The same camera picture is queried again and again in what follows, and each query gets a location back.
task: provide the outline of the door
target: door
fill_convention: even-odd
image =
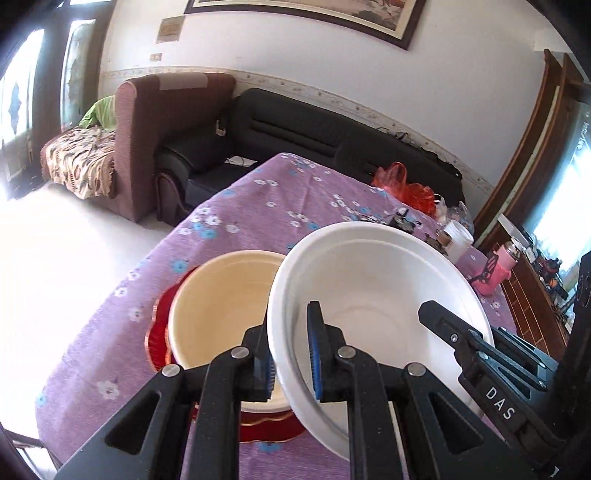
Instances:
[[[97,101],[114,5],[115,0],[64,1],[31,33],[0,79],[0,177],[9,198],[43,183],[41,148]]]

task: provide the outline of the pink thermos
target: pink thermos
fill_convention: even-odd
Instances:
[[[501,245],[496,252],[491,252],[484,270],[470,283],[485,297],[492,295],[501,282],[511,278],[511,269],[517,265],[523,247],[516,238]]]

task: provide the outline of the floral blanket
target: floral blanket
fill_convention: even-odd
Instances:
[[[197,207],[115,289],[78,335],[37,398],[41,440],[67,460],[153,375],[144,337],[156,299],[189,268],[227,252],[261,249],[286,254],[310,232],[363,214],[389,215],[401,203],[383,190],[291,154],[280,154]],[[413,211],[424,238],[438,228]],[[465,276],[486,258],[470,249],[460,260]],[[498,288],[480,298],[493,327],[515,332]],[[240,478],[348,479],[349,464],[307,432],[286,443],[240,448]]]
[[[47,145],[44,153],[50,178],[78,198],[114,196],[114,131],[75,127]]]

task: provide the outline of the black leather sofa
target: black leather sofa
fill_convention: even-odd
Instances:
[[[449,206],[464,201],[451,164],[348,117],[261,89],[249,89],[216,125],[164,140],[156,154],[158,216],[177,224],[197,205],[256,168],[224,163],[234,155],[264,162],[288,152],[371,184],[378,167],[402,162],[409,183],[430,186]]]

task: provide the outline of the white bowl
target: white bowl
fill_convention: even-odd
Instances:
[[[244,332],[263,323],[269,291],[284,255],[244,250],[216,257],[180,286],[168,315],[168,341],[185,369],[211,362],[240,345]],[[242,411],[289,410],[279,382],[266,403],[242,402]]]
[[[421,362],[475,413],[457,381],[453,349],[418,321],[435,300],[477,328],[493,344],[491,328],[470,285],[444,256],[423,241],[385,225],[338,223],[299,242],[281,264],[267,317],[269,346],[292,410],[332,452],[348,459],[346,404],[320,404],[311,381],[306,307],[318,300],[324,321],[340,327],[347,344],[378,362]]]

